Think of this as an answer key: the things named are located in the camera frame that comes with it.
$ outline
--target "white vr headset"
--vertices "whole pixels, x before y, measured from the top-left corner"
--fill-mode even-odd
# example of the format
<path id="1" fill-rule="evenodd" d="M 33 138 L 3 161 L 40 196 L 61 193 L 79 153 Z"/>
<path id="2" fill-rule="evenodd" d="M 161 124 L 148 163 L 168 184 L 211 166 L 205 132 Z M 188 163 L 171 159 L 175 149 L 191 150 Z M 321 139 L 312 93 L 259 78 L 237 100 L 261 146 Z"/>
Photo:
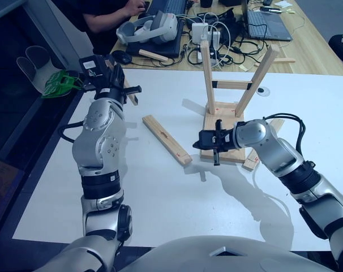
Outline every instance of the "white vr headset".
<path id="1" fill-rule="evenodd" d="M 116 35 L 122 44 L 146 43 L 150 39 L 155 44 L 172 41 L 177 36 L 178 21 L 172 13 L 159 11 L 155 16 L 148 16 L 135 22 L 125 22 L 118 29 Z"/>

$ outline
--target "person's hand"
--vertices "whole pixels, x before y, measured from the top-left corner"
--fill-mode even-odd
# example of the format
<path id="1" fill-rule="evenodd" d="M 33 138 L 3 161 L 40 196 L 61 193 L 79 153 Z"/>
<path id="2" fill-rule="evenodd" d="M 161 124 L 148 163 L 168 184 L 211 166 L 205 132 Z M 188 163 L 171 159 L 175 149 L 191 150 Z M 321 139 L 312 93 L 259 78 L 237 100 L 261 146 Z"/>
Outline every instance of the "person's hand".
<path id="1" fill-rule="evenodd" d="M 145 11 L 144 6 L 144 0 L 128 0 L 124 9 L 126 10 L 128 16 L 134 16 Z"/>

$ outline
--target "white tabletop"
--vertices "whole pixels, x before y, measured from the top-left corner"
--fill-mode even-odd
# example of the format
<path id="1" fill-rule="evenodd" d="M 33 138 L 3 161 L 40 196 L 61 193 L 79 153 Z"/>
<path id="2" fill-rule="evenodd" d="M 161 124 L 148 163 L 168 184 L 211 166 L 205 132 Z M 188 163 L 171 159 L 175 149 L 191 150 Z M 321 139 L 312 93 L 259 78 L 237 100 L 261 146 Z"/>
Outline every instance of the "white tabletop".
<path id="1" fill-rule="evenodd" d="M 287 188 L 260 165 L 254 173 L 240 164 L 214 167 L 192 148 L 203 126 L 207 102 L 199 71 L 125 70 L 129 83 L 141 85 L 137 107 L 124 107 L 126 139 L 120 172 L 124 204 L 133 211 L 129 246 L 156 247 L 180 237 L 233 235 L 266 241 L 288 250 L 329 250 L 301 218 Z M 251 73 L 214 72 L 215 79 L 250 80 Z M 306 160 L 343 194 L 343 76 L 267 74 L 245 120 L 278 112 L 298 115 L 307 130 Z M 215 90 L 216 101 L 235 102 L 239 90 Z M 81 121 L 94 93 L 81 99 L 70 122 Z M 152 114 L 193 157 L 183 169 L 142 123 Z M 76 138 L 80 129 L 67 131 Z M 298 124 L 286 120 L 279 132 L 293 146 Z M 60 140 L 15 231 L 14 239 L 70 243 L 82 236 L 81 178 L 71 144 Z"/>

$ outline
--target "laptop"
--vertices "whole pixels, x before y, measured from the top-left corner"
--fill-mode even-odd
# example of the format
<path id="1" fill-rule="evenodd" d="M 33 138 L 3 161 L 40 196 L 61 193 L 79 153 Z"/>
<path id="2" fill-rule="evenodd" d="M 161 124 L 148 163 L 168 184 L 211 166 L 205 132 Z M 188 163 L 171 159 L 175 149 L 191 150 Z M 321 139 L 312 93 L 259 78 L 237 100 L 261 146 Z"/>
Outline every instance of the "laptop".
<path id="1" fill-rule="evenodd" d="M 187 8 L 187 0 L 153 0 L 148 13 L 156 15 L 159 10 L 164 13 L 184 14 Z"/>
<path id="2" fill-rule="evenodd" d="M 184 14 L 186 7 L 186 0 L 153 0 L 147 13 L 150 15 L 156 15 L 157 12 L 161 10 L 164 13 Z M 181 49 L 183 27 L 184 22 L 178 20 L 177 36 L 173 41 L 168 41 L 164 44 L 155 44 L 151 41 L 145 43 L 129 43 L 126 48 L 126 53 L 138 56 L 139 50 L 143 49 L 168 58 L 178 58 Z"/>
<path id="3" fill-rule="evenodd" d="M 153 42 L 131 42 L 127 45 L 126 53 L 132 56 L 138 56 L 139 50 L 143 49 L 152 53 L 156 53 L 168 58 L 178 58 L 181 49 L 181 39 L 184 22 L 178 21 L 177 36 L 173 41 L 168 41 L 164 44 L 155 44 Z"/>
<path id="4" fill-rule="evenodd" d="M 285 27 L 284 22 L 281 20 L 279 14 L 248 10 L 247 0 L 242 0 L 241 5 L 243 21 L 247 26 L 248 35 L 250 38 L 292 41 L 292 37 L 287 28 Z"/>

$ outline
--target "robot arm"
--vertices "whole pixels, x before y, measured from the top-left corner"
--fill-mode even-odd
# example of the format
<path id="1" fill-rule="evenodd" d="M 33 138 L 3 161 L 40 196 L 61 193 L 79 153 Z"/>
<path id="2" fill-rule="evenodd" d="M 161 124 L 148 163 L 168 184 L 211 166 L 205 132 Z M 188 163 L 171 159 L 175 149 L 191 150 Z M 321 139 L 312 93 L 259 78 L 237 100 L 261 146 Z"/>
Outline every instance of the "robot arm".
<path id="1" fill-rule="evenodd" d="M 72 154 L 81 175 L 84 237 L 77 239 L 38 272 L 112 271 L 115 255 L 132 233 L 131 209 L 122 205 L 119 145 L 125 136 L 123 105 L 140 86 L 124 88 L 120 65 L 109 68 L 101 56 L 80 60 L 95 101 L 74 140 Z"/>
<path id="2" fill-rule="evenodd" d="M 343 267 L 343 196 L 320 173 L 314 163 L 287 141 L 278 138 L 265 119 L 237 122 L 231 130 L 222 129 L 221 120 L 216 130 L 202 130 L 194 145 L 202 150 L 213 149 L 215 165 L 218 153 L 244 147 L 253 147 L 260 161 L 290 190 L 302 206 L 300 213 L 311 231 L 319 238 L 329 238 L 332 254 Z"/>

